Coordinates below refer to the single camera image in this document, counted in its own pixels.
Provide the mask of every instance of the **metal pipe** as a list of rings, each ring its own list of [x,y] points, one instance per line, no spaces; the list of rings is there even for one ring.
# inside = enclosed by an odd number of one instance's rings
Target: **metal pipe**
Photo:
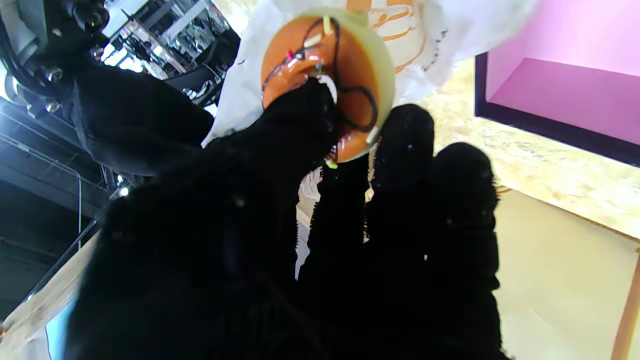
[[[83,181],[83,177],[82,175],[80,175],[80,173],[78,171],[75,171],[73,168],[70,168],[64,164],[61,164],[58,160],[30,147],[29,145],[26,145],[12,137],[10,137],[9,135],[6,134],[2,134],[0,133],[0,139],[2,139],[2,141],[8,143],[9,145],[12,145],[30,155],[32,155],[33,157],[40,159],[54,167],[57,167],[58,169],[72,175],[72,176],[77,176],[78,178],[78,233],[82,232],[82,181]]]
[[[80,233],[80,235],[78,235],[74,242],[69,245],[66,251],[58,258],[53,266],[48,269],[48,271],[44,274],[40,281],[35,284],[31,291],[29,291],[27,297],[24,298],[23,302],[27,301],[33,294],[40,291],[47,284],[47,282],[49,282],[53,275],[55,275],[55,273],[64,265],[64,263],[66,263],[65,259],[71,254],[76,244],[78,244],[82,240],[82,238],[84,238],[84,236],[87,235],[87,233],[89,233],[91,229],[93,229],[96,223],[97,221],[94,219],[89,223],[89,225],[87,225],[87,227],[85,227],[84,230],[82,230],[82,232]]]

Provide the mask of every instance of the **black wire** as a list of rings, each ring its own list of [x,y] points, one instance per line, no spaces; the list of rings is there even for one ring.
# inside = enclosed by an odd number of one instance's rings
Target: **black wire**
[[[335,31],[335,51],[333,54],[333,82],[335,83],[335,87],[336,90],[343,92],[343,93],[349,93],[349,92],[360,92],[362,93],[362,95],[364,95],[367,100],[369,101],[369,104],[371,105],[371,120],[369,121],[369,123],[365,126],[359,126],[358,124],[355,124],[353,121],[351,121],[351,119],[349,119],[347,116],[345,116],[344,114],[342,114],[342,118],[345,122],[347,122],[347,124],[349,124],[351,127],[353,127],[356,130],[362,131],[363,133],[368,133],[369,131],[371,131],[371,129],[373,129],[373,127],[376,125],[376,120],[378,119],[378,106],[376,105],[376,101],[373,98],[373,95],[371,94],[371,92],[369,91],[369,89],[367,89],[364,86],[350,86],[350,87],[343,87],[340,84],[340,77],[338,74],[338,50],[340,47],[340,24],[338,23],[338,21],[336,19],[334,19],[333,17],[330,18],[331,23],[333,24],[334,27],[334,31]],[[311,27],[309,27],[309,29],[307,30],[307,32],[305,33],[305,36],[302,39],[302,46],[300,47],[300,49],[298,49],[295,53],[294,53],[294,58],[300,59],[300,60],[304,60],[306,58],[306,53],[309,50],[313,50],[313,49],[317,49],[319,46],[311,46],[311,47],[305,47],[305,42],[307,41],[307,38],[309,37],[309,35],[311,34],[311,31],[318,25],[322,24],[324,21],[323,18],[320,18],[318,20],[316,20]],[[264,92],[264,89],[267,87],[267,85],[269,84],[269,82],[271,81],[271,79],[273,79],[273,76],[275,76],[275,74],[280,71],[280,69],[287,65],[289,63],[289,59],[285,58],[284,60],[282,60],[281,63],[279,63],[267,76],[267,78],[264,80],[264,82],[262,83],[262,91]]]
[[[342,87],[342,85],[340,85],[340,77],[338,75],[338,49],[340,47],[340,25],[338,24],[338,21],[335,20],[333,17],[330,19],[331,19],[331,23],[333,24],[333,27],[335,28],[334,29],[335,52],[333,54],[333,82],[335,83],[335,87],[338,91],[345,92],[345,93],[361,92],[362,95],[364,95],[367,98],[367,100],[369,101],[369,104],[371,105],[371,120],[366,126],[359,126],[357,124],[354,124],[350,119],[347,118],[347,116],[345,116],[344,118],[355,129],[362,131],[363,133],[368,133],[376,125],[376,120],[378,119],[378,106],[376,105],[376,101],[373,99],[373,95],[371,95],[371,92],[366,87],[358,85],[358,86],[351,86],[351,87],[345,88],[345,87]]]
[[[4,20],[0,17],[0,58],[4,67],[7,69],[7,73],[13,76],[18,83],[20,83],[25,89],[33,92],[34,94],[41,96],[51,96],[53,94],[50,88],[45,85],[41,85],[27,70],[22,67],[20,60],[13,51],[9,34],[4,25]]]

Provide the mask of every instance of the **colored pin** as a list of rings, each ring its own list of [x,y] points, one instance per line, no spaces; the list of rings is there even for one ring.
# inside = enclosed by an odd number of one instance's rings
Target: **colored pin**
[[[325,15],[322,19],[322,25],[324,27],[324,33],[327,35],[333,34],[333,29],[331,28],[331,18],[328,15]]]

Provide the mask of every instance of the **gloved hand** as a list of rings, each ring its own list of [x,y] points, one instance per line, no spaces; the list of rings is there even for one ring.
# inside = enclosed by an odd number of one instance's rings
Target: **gloved hand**
[[[250,127],[219,141],[242,149],[247,163],[276,191],[297,193],[302,178],[324,162],[338,135],[329,88],[310,78],[274,101]]]

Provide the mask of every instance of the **black mechanical part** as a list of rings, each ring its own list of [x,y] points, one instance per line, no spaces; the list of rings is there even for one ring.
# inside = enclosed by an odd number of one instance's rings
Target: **black mechanical part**
[[[17,0],[20,19],[36,35],[32,66],[60,66],[109,39],[100,30],[109,13],[99,0]]]

